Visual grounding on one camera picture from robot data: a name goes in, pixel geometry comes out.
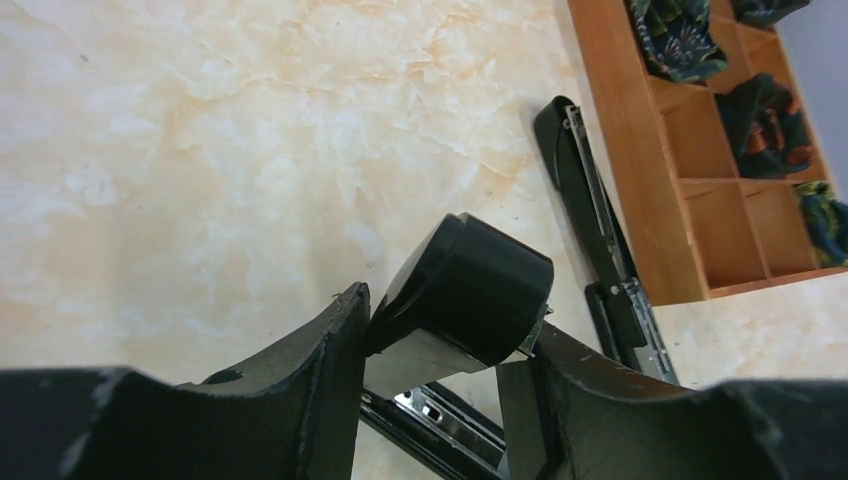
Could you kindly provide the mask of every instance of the beige marble tabletop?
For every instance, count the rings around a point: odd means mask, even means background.
[[[565,0],[10,0],[0,55],[0,367],[199,381],[462,211],[550,256],[549,320],[597,345],[530,130],[582,103],[611,181]],[[846,293],[657,315],[688,385],[846,375]],[[446,383],[499,421],[493,379]],[[362,426],[354,478],[432,474]]]

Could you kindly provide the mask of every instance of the cloth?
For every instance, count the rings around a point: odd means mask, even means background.
[[[827,182],[798,185],[795,192],[822,266],[848,266],[848,205],[836,200]]]
[[[745,178],[783,178],[809,168],[812,146],[801,104],[767,73],[716,95],[739,173]]]
[[[731,0],[736,19],[756,28],[770,28],[810,0]]]
[[[677,83],[697,83],[727,70],[727,56],[709,32],[710,0],[628,2],[651,74]]]

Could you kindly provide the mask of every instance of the marble table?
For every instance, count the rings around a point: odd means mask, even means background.
[[[200,381],[353,281],[379,299],[463,211],[553,259],[548,320],[597,347],[530,129],[554,95],[582,104],[612,186],[565,0],[178,3],[0,7],[0,367]],[[846,293],[657,316],[686,385],[845,376]],[[445,383],[500,421],[492,371]],[[432,477],[361,426],[354,478]]]

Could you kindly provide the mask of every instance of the wooden organizer tray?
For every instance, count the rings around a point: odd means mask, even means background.
[[[737,23],[729,0],[713,0],[710,31],[730,69],[704,86],[675,84],[648,74],[624,0],[570,6],[630,247],[654,304],[845,271],[821,268],[793,190],[829,180],[824,159],[785,180],[741,178],[714,100],[760,72],[798,95],[775,32]]]

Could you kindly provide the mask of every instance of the floral cloth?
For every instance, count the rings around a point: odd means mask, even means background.
[[[710,0],[628,1],[651,74],[697,83],[727,70],[727,56],[709,33]]]
[[[736,19],[757,28],[770,28],[810,0],[731,0]]]
[[[801,104],[772,75],[756,75],[716,102],[743,177],[783,178],[812,164],[817,153]]]
[[[795,192],[822,266],[848,266],[848,205],[836,200],[827,182],[798,185]]]

